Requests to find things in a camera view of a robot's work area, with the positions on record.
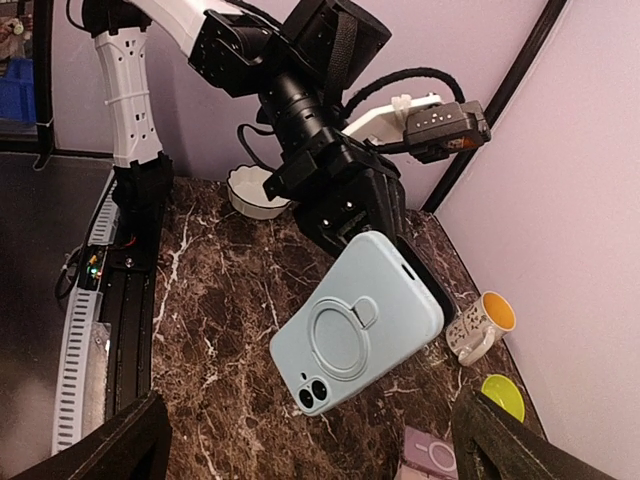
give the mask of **black base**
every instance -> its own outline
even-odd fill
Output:
[[[153,307],[163,214],[164,205],[158,208],[154,221],[138,231],[134,245],[115,247],[107,255],[100,315],[100,321],[111,326],[106,419],[151,388]],[[130,242],[130,232],[120,227],[115,244]]]

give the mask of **camera lens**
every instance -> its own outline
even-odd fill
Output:
[[[298,396],[300,397],[300,403],[302,403],[306,408],[313,407],[313,397],[309,393],[309,390],[300,390]]]
[[[311,384],[311,391],[321,402],[327,398],[327,387],[320,380],[314,380]]]

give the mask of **marble countertop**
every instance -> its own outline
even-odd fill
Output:
[[[409,213],[418,250],[464,309],[478,292],[435,217]],[[463,385],[501,373],[525,391],[504,344],[461,368],[443,335],[355,398],[310,418],[296,407],[269,341],[332,259],[290,213],[257,222],[222,184],[177,179],[162,233],[153,386],[173,426],[168,478],[391,479],[404,426],[451,441]],[[525,395],[525,425],[542,434]]]

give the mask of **smartphone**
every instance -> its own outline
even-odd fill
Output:
[[[271,357],[303,413],[319,415],[404,362],[442,330],[444,313],[387,237],[354,237]]]

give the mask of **pink phone box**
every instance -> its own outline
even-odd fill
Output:
[[[404,463],[436,478],[458,480],[453,445],[415,428],[404,431]]]
[[[398,473],[396,473],[393,480],[439,480],[439,478],[414,470],[409,465],[400,465]]]

